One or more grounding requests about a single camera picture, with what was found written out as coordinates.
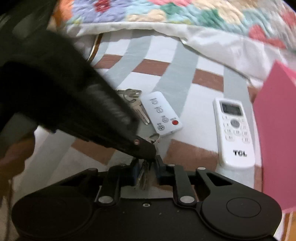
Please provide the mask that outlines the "person left hand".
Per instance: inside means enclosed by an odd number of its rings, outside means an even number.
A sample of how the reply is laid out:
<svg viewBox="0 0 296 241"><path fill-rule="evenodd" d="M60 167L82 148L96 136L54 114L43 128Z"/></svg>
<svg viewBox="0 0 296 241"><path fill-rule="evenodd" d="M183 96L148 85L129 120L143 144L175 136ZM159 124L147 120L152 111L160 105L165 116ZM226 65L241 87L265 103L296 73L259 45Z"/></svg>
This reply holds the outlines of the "person left hand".
<svg viewBox="0 0 296 241"><path fill-rule="evenodd" d="M1 178L11 179L23 172L25 161L34 153L35 140L34 133L31 133L9 147L1 157Z"/></svg>

